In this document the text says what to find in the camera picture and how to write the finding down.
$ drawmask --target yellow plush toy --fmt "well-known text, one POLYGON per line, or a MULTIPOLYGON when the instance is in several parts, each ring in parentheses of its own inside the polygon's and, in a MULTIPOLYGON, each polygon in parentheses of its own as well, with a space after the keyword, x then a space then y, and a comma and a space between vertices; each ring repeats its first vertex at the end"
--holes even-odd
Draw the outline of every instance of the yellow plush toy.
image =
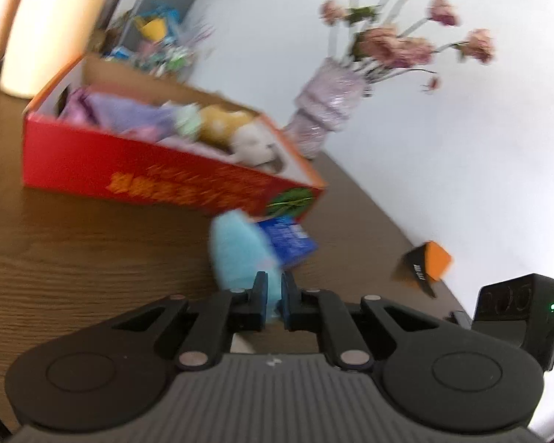
POLYGON ((254 119, 246 111, 226 111, 219 105, 205 107, 199 112, 199 116, 199 140, 220 148, 229 148, 238 129, 254 119))

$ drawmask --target metal screw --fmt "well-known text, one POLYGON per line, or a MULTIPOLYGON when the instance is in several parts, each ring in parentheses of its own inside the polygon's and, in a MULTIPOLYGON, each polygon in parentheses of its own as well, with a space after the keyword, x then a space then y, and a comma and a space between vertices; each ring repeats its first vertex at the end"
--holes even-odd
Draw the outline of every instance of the metal screw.
POLYGON ((344 364, 359 366, 367 363, 370 356, 361 350, 347 350, 341 353, 341 361, 344 364))
POLYGON ((178 360, 184 366, 202 366, 207 363, 207 355, 202 351, 186 351, 179 356, 178 360))

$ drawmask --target purple fabric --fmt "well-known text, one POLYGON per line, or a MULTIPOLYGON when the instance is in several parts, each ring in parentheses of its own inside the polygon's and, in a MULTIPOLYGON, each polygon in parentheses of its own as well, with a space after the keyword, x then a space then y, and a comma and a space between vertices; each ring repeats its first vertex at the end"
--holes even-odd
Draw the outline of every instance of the purple fabric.
POLYGON ((77 126, 156 142, 175 134, 176 110, 78 88, 69 96, 59 118, 77 126))

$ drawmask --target artificial flower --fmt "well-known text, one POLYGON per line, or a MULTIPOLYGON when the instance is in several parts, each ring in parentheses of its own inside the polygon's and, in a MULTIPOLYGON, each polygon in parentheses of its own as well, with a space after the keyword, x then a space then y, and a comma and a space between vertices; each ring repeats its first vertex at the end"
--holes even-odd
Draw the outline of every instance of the artificial flower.
POLYGON ((362 54, 385 65, 394 60, 395 51, 399 46, 396 27, 389 25, 367 30, 361 34, 358 46, 362 54))
POLYGON ((336 0, 326 0, 320 7, 320 15, 327 25, 332 26, 337 21, 346 18, 349 12, 340 6, 336 0))
POLYGON ((482 63, 489 63, 495 57, 495 46, 490 32, 481 28, 472 30, 465 43, 459 45, 463 56, 471 56, 482 63))
POLYGON ((425 93, 433 93, 441 86, 441 79, 438 76, 432 76, 426 85, 423 85, 425 93))
POLYGON ((391 61, 385 62, 392 68, 411 68, 431 63, 435 48, 425 38, 402 38, 394 49, 391 61))
POLYGON ((447 0, 432 0, 429 6, 429 20, 438 21, 444 26, 458 26, 459 17, 447 0))

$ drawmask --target stuffed animal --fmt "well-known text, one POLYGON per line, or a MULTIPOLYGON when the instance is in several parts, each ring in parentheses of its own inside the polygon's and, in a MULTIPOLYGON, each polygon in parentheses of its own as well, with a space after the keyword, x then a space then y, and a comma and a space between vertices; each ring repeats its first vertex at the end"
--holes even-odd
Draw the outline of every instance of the stuffed animal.
POLYGON ((235 132, 254 120, 254 116, 247 111, 226 111, 219 105, 205 107, 199 116, 199 140, 226 149, 230 147, 235 132))
POLYGON ((199 140, 232 151, 236 163, 263 167, 264 171, 279 173, 283 162, 274 140, 263 130, 261 123, 247 111, 227 111, 210 105, 199 112, 199 140))

